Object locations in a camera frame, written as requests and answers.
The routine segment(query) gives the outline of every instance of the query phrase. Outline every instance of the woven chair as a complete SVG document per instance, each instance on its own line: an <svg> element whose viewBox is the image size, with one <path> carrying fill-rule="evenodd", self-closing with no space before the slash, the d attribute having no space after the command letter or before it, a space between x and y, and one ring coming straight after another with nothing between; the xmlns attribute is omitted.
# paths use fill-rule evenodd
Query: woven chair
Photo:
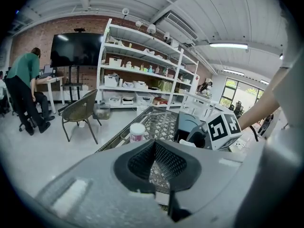
<svg viewBox="0 0 304 228"><path fill-rule="evenodd" d="M94 136L94 133L92 131L91 124L88 119L94 113L93 107L94 107L94 103L95 103L96 94L97 94L97 90L93 90L93 91L85 94L82 99L72 103L66 109L64 109L64 111L62 112L62 127L63 127L63 130L65 131L65 134L67 136L66 138L69 142L70 142L70 139L68 138L64 124L67 122L76 122L77 125L79 126L80 121L85 121L89 125L90 131L93 135L93 138L94 138L96 144L98 144L98 142Z"/></svg>

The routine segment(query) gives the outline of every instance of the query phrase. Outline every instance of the laptop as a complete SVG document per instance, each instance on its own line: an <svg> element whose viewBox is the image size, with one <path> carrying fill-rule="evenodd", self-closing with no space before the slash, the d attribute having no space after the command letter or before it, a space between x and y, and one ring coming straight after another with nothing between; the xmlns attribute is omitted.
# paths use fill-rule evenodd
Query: laptop
<svg viewBox="0 0 304 228"><path fill-rule="evenodd" d="M46 78L48 76L53 77L53 68L50 67L50 65L45 65L43 69L43 74L40 76L40 78Z"/></svg>

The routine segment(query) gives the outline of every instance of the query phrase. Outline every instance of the black shoe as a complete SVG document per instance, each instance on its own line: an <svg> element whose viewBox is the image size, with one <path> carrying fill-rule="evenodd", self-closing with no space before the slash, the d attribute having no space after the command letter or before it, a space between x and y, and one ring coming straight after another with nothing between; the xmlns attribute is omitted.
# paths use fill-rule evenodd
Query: black shoe
<svg viewBox="0 0 304 228"><path fill-rule="evenodd" d="M48 118L45 118L44 121L49 122L49 121L52 121L54 119L55 119L54 116L49 116Z"/></svg>
<svg viewBox="0 0 304 228"><path fill-rule="evenodd" d="M26 128L25 129L28 133L29 133L29 135L33 135L34 134L34 129L31 127L31 128Z"/></svg>
<svg viewBox="0 0 304 228"><path fill-rule="evenodd" d="M43 124L42 127L39 127L39 132L43 133L46 129L48 129L50 127L51 123L47 122L45 124Z"/></svg>

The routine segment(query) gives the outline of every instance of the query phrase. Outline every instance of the fluorescent light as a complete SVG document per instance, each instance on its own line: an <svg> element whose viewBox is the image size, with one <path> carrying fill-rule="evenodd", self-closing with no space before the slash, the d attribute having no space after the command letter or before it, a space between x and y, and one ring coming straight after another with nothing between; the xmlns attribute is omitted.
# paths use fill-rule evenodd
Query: fluorescent light
<svg viewBox="0 0 304 228"><path fill-rule="evenodd" d="M247 44L238 44L238 43L210 43L209 46L213 48L240 48L248 49Z"/></svg>
<svg viewBox="0 0 304 228"><path fill-rule="evenodd" d="M233 70L229 70L229 69L224 69L224 71L228 72L228 73L233 73L233 74L238 74L238 75L244 76L244 73L241 73L241 72L237 72L237 71L233 71Z"/></svg>
<svg viewBox="0 0 304 228"><path fill-rule="evenodd" d="M263 83L263 84L265 84L265 85L268 85L268 84L269 84L269 82L267 82L267 81L265 81L265 80L261 80L260 82Z"/></svg>
<svg viewBox="0 0 304 228"><path fill-rule="evenodd" d="M64 40L64 41L68 41L68 38L66 36L63 36L63 35L57 35L58 38Z"/></svg>

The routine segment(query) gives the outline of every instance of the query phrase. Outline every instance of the window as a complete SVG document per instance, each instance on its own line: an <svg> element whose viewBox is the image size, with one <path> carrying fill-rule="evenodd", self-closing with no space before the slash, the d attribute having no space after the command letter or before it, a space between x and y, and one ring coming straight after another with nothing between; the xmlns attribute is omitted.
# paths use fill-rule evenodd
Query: window
<svg viewBox="0 0 304 228"><path fill-rule="evenodd" d="M243 111L248 111L263 95L264 91L254 86L227 78L219 104L229 108L236 107L236 102L240 101Z"/></svg>

